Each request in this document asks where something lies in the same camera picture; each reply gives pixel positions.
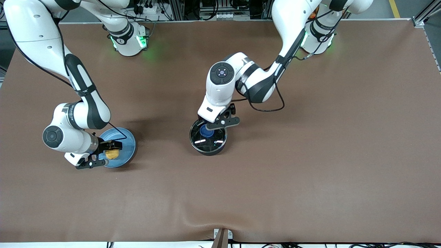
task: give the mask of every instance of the green light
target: green light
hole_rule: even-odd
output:
[[[110,39],[112,40],[113,47],[116,49],[116,44],[115,44],[115,41],[113,40],[112,36],[110,37]]]
[[[141,46],[141,48],[145,48],[146,45],[146,38],[145,37],[139,37],[138,35],[136,36],[136,39],[138,40],[139,45]]]
[[[300,46],[303,46],[305,44],[306,38],[308,38],[308,32],[305,32],[305,37],[303,37],[302,43]]]

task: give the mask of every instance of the table surface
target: table surface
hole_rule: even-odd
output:
[[[157,24],[135,57],[101,25],[61,30],[138,151],[123,168],[75,170],[47,148],[54,108],[78,97],[15,53],[0,90],[0,242],[203,240],[219,227],[248,242],[441,242],[441,77],[410,21],[342,22],[280,80],[285,109],[236,104],[242,122],[214,157],[188,140],[206,74],[238,51],[270,64],[271,22]]]

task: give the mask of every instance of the yellow object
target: yellow object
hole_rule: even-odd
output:
[[[115,159],[120,155],[120,151],[119,150],[106,150],[105,154],[106,154],[107,159]]]
[[[400,14],[398,13],[398,8],[396,7],[395,0],[389,0],[389,3],[392,9],[393,17],[400,18]]]

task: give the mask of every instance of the round button panel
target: round button panel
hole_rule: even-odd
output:
[[[43,131],[43,142],[50,148],[57,148],[63,141],[63,131],[57,126],[49,126]]]
[[[227,84],[234,77],[234,69],[227,62],[218,62],[211,67],[210,80],[216,84]]]

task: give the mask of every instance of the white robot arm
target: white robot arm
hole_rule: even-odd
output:
[[[111,35],[120,35],[119,52],[131,56],[141,51],[134,25],[127,18],[108,18],[99,7],[81,0],[6,0],[4,11],[9,30],[19,51],[40,69],[69,79],[81,98],[78,102],[62,103],[55,108],[52,122],[43,132],[43,142],[65,153],[77,169],[107,165],[107,159],[92,159],[105,150],[121,150],[118,141],[105,142],[84,129],[102,129],[110,121],[110,110],[99,95],[81,60],[64,45],[54,21],[54,14],[80,5],[94,9]]]
[[[274,25],[282,38],[282,49],[264,71],[243,53],[236,53],[214,64],[206,80],[206,95],[198,110],[199,120],[190,131],[193,147],[204,155],[213,155],[223,148],[226,128],[238,125],[234,104],[230,104],[234,89],[251,103],[265,102],[276,89],[277,82],[302,47],[310,56],[322,53],[330,45],[335,27],[344,10],[360,13],[373,0],[275,0],[272,7]],[[319,6],[320,19],[307,26],[310,14]]]

